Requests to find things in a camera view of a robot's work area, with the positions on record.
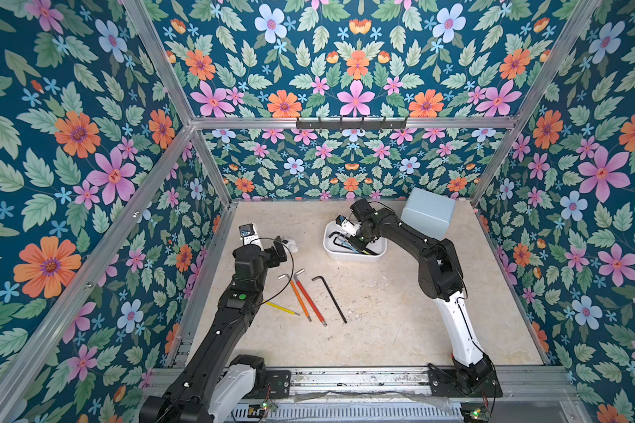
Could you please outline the large black hex key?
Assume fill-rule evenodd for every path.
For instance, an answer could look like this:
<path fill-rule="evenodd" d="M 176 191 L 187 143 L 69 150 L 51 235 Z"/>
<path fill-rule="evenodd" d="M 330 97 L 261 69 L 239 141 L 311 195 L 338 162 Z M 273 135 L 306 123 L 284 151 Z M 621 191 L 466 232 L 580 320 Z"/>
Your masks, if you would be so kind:
<path fill-rule="evenodd" d="M 342 234 L 338 231 L 332 232 L 331 234 L 329 234 L 329 236 L 327 236 L 328 240 L 331 240 L 333 245 L 336 247 L 341 248 L 340 246 L 337 245 L 337 243 L 349 243 L 352 246 L 354 246 L 350 241 L 349 238 L 347 238 L 347 236 L 345 236 L 345 234 Z M 377 256 L 377 253 L 374 252 L 371 249 L 368 248 L 362 248 L 362 249 L 358 249 L 361 250 L 363 253 L 365 253 L 365 256 Z"/>

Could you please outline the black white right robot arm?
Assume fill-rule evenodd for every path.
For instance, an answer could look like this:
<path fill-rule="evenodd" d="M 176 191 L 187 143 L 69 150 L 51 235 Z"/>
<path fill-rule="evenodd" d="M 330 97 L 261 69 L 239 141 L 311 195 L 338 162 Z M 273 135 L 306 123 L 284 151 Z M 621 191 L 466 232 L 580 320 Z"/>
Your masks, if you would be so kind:
<path fill-rule="evenodd" d="M 453 372 L 430 366 L 429 373 L 449 380 L 462 394 L 473 395 L 489 386 L 496 388 L 496 367 L 480 345 L 467 313 L 467 287 L 453 243 L 422 234 L 391 208 L 382 206 L 377 210 L 364 198 L 352 204 L 350 211 L 354 220 L 339 216 L 335 223 L 357 252 L 365 253 L 374 241 L 385 239 L 416 259 L 419 287 L 435 302 L 452 346 Z"/>

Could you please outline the white storage box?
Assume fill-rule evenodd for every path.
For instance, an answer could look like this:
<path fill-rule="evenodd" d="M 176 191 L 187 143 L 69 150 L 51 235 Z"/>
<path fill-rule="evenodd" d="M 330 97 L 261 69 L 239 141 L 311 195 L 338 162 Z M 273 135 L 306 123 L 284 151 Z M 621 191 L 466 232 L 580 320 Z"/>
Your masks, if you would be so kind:
<path fill-rule="evenodd" d="M 326 225 L 323 237 L 323 248 L 326 251 L 326 254 L 334 260 L 342 262 L 375 263 L 379 261 L 387 252 L 387 241 L 385 239 L 378 239 L 377 241 L 374 241 L 367 246 L 368 249 L 376 252 L 377 256 L 359 255 L 352 251 L 336 247 L 333 245 L 331 240 L 327 239 L 327 236 L 335 231 L 344 234 L 341 228 L 336 225 L 336 223 L 329 222 Z"/>

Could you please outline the red hex key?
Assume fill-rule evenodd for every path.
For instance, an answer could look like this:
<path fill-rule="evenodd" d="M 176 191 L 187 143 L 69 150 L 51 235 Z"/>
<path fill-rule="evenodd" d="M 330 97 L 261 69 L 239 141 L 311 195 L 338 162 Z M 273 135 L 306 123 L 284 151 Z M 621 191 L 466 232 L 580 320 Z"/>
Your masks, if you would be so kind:
<path fill-rule="evenodd" d="M 326 319 L 323 317 L 322 313 L 320 312 L 319 308 L 317 307 L 316 303 L 313 301 L 312 297 L 309 295 L 308 290 L 305 288 L 305 286 L 303 285 L 303 282 L 301 280 L 301 276 L 303 276 L 305 274 L 305 269 L 300 269 L 299 271 L 297 271 L 295 273 L 295 282 L 297 287 L 299 288 L 300 292 L 302 293 L 302 295 L 305 297 L 306 301 L 308 301 L 310 308 L 312 309 L 312 311 L 315 313 L 317 319 L 319 319 L 319 322 L 324 326 L 327 327 L 328 324 L 326 322 Z"/>

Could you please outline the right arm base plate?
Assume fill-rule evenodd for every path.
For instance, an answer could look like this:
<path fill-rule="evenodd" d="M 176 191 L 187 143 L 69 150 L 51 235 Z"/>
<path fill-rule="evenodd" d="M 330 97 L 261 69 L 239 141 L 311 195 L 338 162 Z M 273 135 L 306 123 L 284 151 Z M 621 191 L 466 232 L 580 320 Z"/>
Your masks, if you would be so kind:
<path fill-rule="evenodd" d="M 453 368 L 428 365 L 432 395 L 448 398 L 502 398 L 503 391 L 496 368 L 487 359 L 471 366 L 456 362 Z"/>

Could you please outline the medium black hex key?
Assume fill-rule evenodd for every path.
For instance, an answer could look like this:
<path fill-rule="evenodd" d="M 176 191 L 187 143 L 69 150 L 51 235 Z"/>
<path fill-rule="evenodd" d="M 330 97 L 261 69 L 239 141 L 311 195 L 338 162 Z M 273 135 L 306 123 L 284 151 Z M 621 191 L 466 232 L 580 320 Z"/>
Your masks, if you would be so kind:
<path fill-rule="evenodd" d="M 321 276 L 321 275 L 317 275 L 316 277 L 312 278 L 312 281 L 319 281 L 322 286 L 324 287 L 324 289 L 326 289 L 327 295 L 330 298 L 330 301 L 332 302 L 334 308 L 336 309 L 337 313 L 339 314 L 340 320 L 342 320 L 342 322 L 344 324 L 347 324 L 347 318 L 345 316 L 345 314 L 343 313 L 338 301 L 336 300 L 333 291 L 331 289 L 331 287 L 329 287 L 328 282 L 326 281 L 326 279 Z"/>

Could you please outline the light blue hex key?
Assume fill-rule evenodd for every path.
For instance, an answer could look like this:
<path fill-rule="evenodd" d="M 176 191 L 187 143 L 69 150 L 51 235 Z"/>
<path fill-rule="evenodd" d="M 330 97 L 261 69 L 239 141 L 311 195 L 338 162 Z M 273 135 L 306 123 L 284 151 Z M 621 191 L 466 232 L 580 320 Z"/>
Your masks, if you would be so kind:
<path fill-rule="evenodd" d="M 352 251 L 352 252 L 354 252 L 356 254 L 360 254 L 359 251 L 356 248 L 354 248 L 353 246 L 351 246 L 349 243 L 337 243 L 337 245 L 342 247 L 342 248 L 344 248 L 344 249 Z"/>

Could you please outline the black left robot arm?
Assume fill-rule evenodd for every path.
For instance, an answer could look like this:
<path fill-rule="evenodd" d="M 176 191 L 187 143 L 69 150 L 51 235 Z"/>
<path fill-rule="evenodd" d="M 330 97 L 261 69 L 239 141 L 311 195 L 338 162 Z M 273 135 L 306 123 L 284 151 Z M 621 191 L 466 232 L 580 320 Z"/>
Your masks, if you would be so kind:
<path fill-rule="evenodd" d="M 208 333 L 165 393 L 145 401 L 140 422 L 223 422 L 245 396 L 264 391 L 263 358 L 243 354 L 229 360 L 264 303 L 268 270 L 292 260 L 292 252 L 280 237 L 263 248 L 260 238 L 249 236 L 233 257 L 235 271 Z"/>

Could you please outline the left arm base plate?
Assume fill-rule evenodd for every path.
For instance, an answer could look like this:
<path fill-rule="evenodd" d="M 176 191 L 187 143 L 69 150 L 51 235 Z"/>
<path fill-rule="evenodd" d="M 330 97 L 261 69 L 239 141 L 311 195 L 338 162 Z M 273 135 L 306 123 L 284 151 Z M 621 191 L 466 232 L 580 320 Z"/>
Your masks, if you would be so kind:
<path fill-rule="evenodd" d="M 249 366 L 231 366 L 215 387 L 213 399 L 282 399 L 289 397 L 291 373 L 285 370 L 257 371 Z"/>

